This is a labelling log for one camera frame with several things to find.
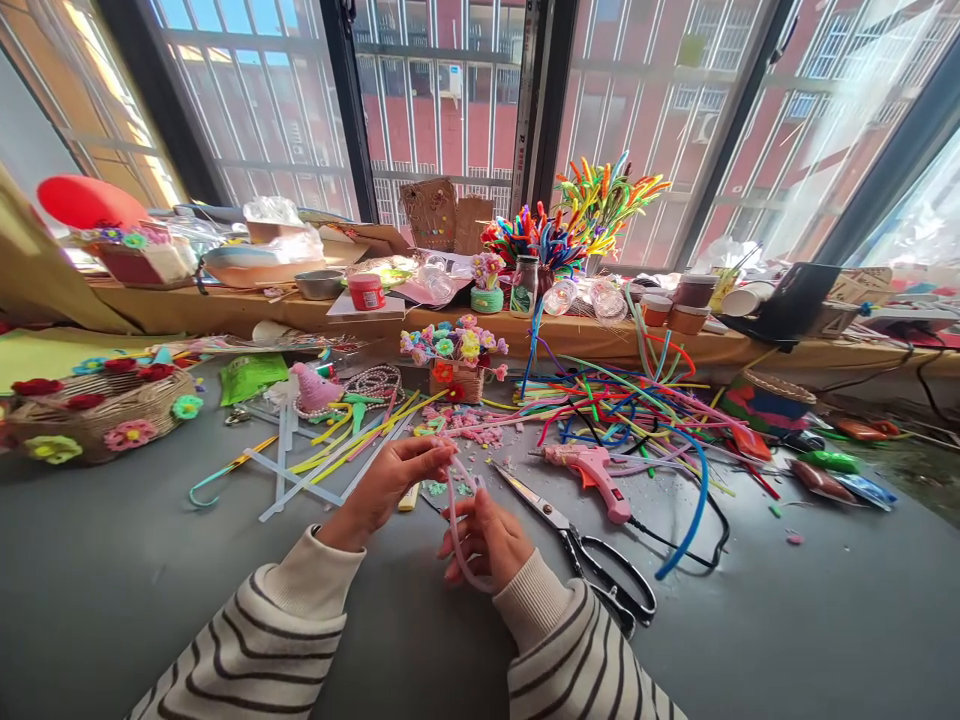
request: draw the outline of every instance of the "air conditioner unit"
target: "air conditioner unit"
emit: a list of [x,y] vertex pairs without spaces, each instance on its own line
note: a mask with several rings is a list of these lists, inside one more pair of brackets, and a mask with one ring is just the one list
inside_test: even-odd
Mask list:
[[463,68],[440,63],[440,97],[459,103],[463,97]]

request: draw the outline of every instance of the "black scissors handle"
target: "black scissors handle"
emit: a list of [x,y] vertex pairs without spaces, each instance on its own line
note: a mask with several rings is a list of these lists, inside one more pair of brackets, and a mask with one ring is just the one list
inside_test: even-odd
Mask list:
[[[643,574],[627,558],[621,555],[616,548],[611,547],[599,538],[581,535],[576,528],[570,527],[569,530],[560,532],[563,544],[567,548],[573,562],[573,570],[578,577],[586,579],[583,566],[580,564],[580,556],[586,561],[587,565],[597,575],[602,583],[602,587],[588,581],[594,592],[600,599],[617,615],[620,627],[624,634],[629,638],[633,635],[636,622],[647,627],[653,620],[657,612],[657,597],[650,587],[650,583]],[[609,559],[615,562],[630,577],[634,585],[642,593],[643,599],[637,599],[628,590],[622,588],[616,579],[608,573],[603,565],[587,552],[587,547],[595,548],[601,551]]]

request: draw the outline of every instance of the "hand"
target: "hand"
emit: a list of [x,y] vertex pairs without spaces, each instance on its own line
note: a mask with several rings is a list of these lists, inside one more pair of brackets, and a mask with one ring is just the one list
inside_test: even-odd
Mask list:
[[390,519],[403,494],[422,480],[447,482],[450,459],[457,446],[433,437],[412,437],[387,443],[317,540],[328,547],[360,552],[370,536]]
[[[533,555],[533,544],[517,519],[497,505],[486,490],[478,490],[475,498],[457,503],[455,512],[463,518],[457,523],[457,534],[464,556],[470,558],[467,566],[474,575],[492,577],[494,592],[501,592]],[[450,518],[450,508],[443,511],[443,516]],[[442,560],[451,555],[453,537],[448,529],[437,557]],[[463,582],[455,555],[443,579],[449,585]]]

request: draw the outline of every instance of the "scissor blade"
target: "scissor blade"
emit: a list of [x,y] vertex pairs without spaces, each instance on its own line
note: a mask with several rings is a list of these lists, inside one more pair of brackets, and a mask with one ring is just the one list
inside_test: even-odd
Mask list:
[[510,471],[498,463],[491,463],[497,469],[501,477],[514,489],[514,491],[527,501],[527,504],[537,511],[537,514],[558,530],[565,530],[570,527],[570,521],[563,514],[554,508],[550,503],[537,495],[533,490],[524,485]]

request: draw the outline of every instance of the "pink party hat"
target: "pink party hat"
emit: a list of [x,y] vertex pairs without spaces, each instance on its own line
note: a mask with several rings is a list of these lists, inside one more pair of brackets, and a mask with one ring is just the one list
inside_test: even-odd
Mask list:
[[336,383],[324,380],[303,363],[295,363],[292,368],[300,380],[298,409],[305,413],[326,410],[327,406],[343,397],[343,388]]

